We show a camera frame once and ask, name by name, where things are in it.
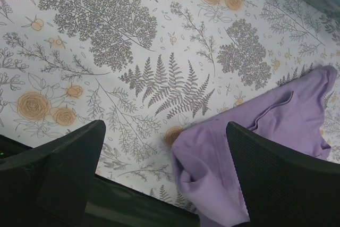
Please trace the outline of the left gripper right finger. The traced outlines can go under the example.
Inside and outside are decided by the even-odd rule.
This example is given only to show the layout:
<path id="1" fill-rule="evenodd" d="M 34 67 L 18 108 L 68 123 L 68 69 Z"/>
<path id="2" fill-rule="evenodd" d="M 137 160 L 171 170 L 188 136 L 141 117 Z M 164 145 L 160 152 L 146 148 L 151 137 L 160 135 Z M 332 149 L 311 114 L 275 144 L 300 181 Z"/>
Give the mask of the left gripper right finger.
<path id="1" fill-rule="evenodd" d="M 226 135 L 250 219 L 245 226 L 339 226 L 339 164 L 235 122 Z"/>

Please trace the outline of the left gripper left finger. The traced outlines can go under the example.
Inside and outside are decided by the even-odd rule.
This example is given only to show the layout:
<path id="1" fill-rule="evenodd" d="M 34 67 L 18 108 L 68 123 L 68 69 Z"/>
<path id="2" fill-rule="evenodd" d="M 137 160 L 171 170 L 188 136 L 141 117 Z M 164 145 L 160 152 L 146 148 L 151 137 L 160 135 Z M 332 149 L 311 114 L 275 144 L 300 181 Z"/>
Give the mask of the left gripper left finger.
<path id="1" fill-rule="evenodd" d="M 1 226 L 80 226 L 103 147 L 102 120 L 1 160 Z"/>

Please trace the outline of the purple t shirt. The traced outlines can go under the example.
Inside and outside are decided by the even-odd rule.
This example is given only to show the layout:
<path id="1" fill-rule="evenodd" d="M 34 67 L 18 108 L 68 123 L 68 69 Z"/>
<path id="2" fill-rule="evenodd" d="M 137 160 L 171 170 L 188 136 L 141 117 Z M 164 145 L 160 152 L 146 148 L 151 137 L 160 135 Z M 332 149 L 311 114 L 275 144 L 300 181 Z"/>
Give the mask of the purple t shirt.
<path id="1" fill-rule="evenodd" d="M 179 135 L 173 176 L 201 226 L 339 226 L 339 165 L 320 133 L 336 77 L 319 67 Z"/>

